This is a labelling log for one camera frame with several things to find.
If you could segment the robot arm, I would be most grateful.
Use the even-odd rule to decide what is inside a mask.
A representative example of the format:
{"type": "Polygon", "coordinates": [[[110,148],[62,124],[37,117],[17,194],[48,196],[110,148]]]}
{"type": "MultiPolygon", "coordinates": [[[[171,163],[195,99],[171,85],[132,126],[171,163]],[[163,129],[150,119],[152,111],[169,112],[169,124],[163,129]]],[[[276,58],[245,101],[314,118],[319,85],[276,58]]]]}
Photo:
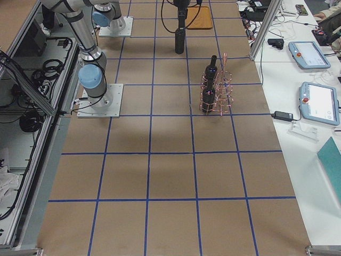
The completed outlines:
{"type": "Polygon", "coordinates": [[[94,31],[87,25],[82,8],[94,7],[92,18],[100,27],[113,27],[114,31],[125,28],[118,1],[42,1],[48,10],[59,13],[67,20],[76,37],[84,66],[78,72],[78,79],[87,93],[93,108],[111,105],[113,95],[107,89],[105,67],[107,59],[98,46],[94,31]]]}
{"type": "MultiPolygon", "coordinates": [[[[194,18],[186,25],[185,21],[188,17],[188,10],[190,8],[190,1],[167,1],[169,4],[176,6],[177,7],[177,19],[178,19],[178,28],[175,31],[169,30],[165,23],[164,23],[164,17],[163,17],[163,8],[165,1],[162,1],[161,4],[161,11],[160,11],[160,16],[161,16],[161,22],[169,33],[175,34],[177,32],[185,32],[186,29],[188,29],[195,19],[197,18],[199,11],[201,9],[201,4],[199,4],[199,11],[197,14],[194,16],[194,18]]],[[[109,2],[106,4],[98,4],[94,5],[94,12],[92,14],[93,21],[101,26],[101,27],[108,27],[110,22],[121,18],[121,12],[119,9],[119,2],[109,2]]]]}

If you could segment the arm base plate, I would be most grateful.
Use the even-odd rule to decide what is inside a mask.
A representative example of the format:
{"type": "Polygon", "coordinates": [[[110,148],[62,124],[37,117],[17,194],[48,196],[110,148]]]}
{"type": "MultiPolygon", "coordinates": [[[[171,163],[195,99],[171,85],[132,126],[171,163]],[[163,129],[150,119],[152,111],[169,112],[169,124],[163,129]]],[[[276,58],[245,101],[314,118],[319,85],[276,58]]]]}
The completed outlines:
{"type": "Polygon", "coordinates": [[[89,98],[83,89],[82,100],[77,111],[78,118],[119,118],[123,96],[123,84],[107,84],[107,91],[102,98],[89,98]]]}
{"type": "Polygon", "coordinates": [[[133,17],[120,17],[111,21],[107,27],[101,27],[100,37],[131,37],[133,17]]]}

